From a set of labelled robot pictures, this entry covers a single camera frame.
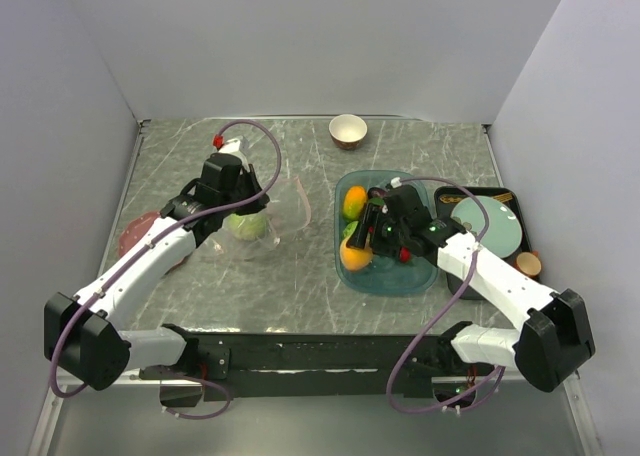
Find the orange fruit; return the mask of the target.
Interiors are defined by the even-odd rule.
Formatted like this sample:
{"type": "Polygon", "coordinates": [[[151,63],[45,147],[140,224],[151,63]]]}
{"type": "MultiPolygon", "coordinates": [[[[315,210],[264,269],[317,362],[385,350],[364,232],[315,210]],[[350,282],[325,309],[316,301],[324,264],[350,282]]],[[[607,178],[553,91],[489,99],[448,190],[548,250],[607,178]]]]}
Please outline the orange fruit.
{"type": "Polygon", "coordinates": [[[374,254],[370,247],[364,249],[349,247],[344,239],[339,247],[339,260],[345,270],[357,272],[367,267],[373,260],[374,254]]]}

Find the pale green cabbage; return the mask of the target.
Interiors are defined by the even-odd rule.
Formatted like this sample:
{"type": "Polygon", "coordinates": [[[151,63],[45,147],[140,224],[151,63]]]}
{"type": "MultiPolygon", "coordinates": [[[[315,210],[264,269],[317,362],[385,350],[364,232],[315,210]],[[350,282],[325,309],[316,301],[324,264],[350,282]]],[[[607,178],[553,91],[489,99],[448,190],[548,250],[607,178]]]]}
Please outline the pale green cabbage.
{"type": "Polygon", "coordinates": [[[227,230],[240,241],[254,241],[265,236],[267,232],[267,218],[256,213],[249,215],[231,214],[225,221],[227,230]]]}

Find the clear zip top bag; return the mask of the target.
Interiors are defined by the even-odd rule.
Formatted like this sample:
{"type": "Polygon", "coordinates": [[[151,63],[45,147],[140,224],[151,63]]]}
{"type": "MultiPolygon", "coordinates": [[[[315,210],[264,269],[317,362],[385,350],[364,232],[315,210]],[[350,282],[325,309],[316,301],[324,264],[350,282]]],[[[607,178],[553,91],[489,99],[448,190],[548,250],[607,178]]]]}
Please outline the clear zip top bag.
{"type": "Polygon", "coordinates": [[[268,196],[269,203],[259,212],[267,218],[268,227],[264,237],[254,241],[236,239],[226,228],[226,217],[221,229],[210,236],[203,246],[218,257],[252,260],[275,251],[309,224],[311,207],[298,176],[279,177],[268,196]]]}

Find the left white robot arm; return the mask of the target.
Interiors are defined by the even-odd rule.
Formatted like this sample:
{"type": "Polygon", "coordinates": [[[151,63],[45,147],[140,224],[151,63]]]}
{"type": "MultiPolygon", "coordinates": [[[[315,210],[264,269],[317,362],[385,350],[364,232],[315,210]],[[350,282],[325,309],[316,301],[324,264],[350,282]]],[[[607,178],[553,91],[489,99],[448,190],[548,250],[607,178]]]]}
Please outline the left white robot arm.
{"type": "Polygon", "coordinates": [[[177,327],[128,331],[129,319],[162,277],[218,231],[228,215],[266,207],[243,138],[217,137],[200,177],[161,210],[134,246],[73,296],[54,294],[44,308],[44,354],[96,391],[129,370],[164,366],[184,378],[198,366],[196,341],[177,327]]]}

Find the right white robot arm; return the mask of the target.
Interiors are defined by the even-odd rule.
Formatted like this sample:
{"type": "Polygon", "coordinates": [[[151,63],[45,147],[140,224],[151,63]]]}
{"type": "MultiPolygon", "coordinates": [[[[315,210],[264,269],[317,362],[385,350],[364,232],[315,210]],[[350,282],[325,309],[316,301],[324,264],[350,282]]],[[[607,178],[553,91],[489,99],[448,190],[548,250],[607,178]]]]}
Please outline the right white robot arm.
{"type": "Polygon", "coordinates": [[[414,179],[394,178],[380,197],[360,209],[342,250],[398,259],[422,258],[460,279],[510,322],[508,329],[462,321],[439,336],[423,362],[449,374],[491,364],[519,371],[534,388],[555,390],[595,353],[583,298],[571,289],[545,286],[508,264],[482,244],[491,227],[487,206],[469,189],[465,201],[477,208],[482,225],[467,229],[451,216],[432,217],[414,179]]]}

